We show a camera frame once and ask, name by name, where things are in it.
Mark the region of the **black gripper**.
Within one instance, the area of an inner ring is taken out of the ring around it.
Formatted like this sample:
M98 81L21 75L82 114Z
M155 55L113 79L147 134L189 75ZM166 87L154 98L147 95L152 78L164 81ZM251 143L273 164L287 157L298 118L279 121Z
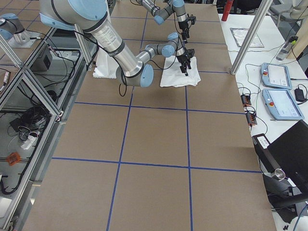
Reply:
M184 48L184 53L181 55L177 55L177 60L181 64L186 64L186 65L181 65L180 69L181 72L185 75L188 76L187 69L191 69L191 58L194 56L195 50L194 49L187 49Z
M183 14L181 16L177 16L177 20L178 20L178 24L179 24L180 29L183 30L182 33L181 33L183 42L187 43L187 39L190 38L189 22L191 22L191 25L194 25L195 21L196 21L196 16L194 16L193 14L191 14L191 15Z

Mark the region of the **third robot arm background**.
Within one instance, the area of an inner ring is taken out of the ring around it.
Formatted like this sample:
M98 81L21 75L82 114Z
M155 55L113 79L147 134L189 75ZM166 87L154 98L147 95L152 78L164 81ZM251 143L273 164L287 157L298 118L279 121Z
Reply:
M40 37L40 33L26 30L14 13L0 16L0 34L12 48L30 48Z

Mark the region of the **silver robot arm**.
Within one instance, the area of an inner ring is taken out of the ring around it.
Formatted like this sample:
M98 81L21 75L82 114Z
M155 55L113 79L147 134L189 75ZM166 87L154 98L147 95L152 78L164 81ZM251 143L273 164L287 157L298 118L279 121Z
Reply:
M80 26L83 32L90 33L102 46L103 50L119 65L116 78L126 86L148 87L154 78L153 67L148 64L156 55L170 57L175 55L180 62L180 70L186 74L191 68L190 59L193 49L186 49L185 43L190 37L190 26L195 24L196 17L188 15L182 0L169 0L161 9L151 0L140 0L157 24L162 24L172 14L178 20L180 34L168 35L167 43L150 44L135 56L126 46L112 24L107 19L107 5L103 0L41 0L40 18L43 24L63 30L74 30Z
M195 24L196 16L186 13L185 3L183 0L168 0L165 8L160 8L152 0L135 0L135 2L144 7L151 15L158 25L161 25L172 14L175 14L179 24L182 39L187 43L190 37L190 26Z

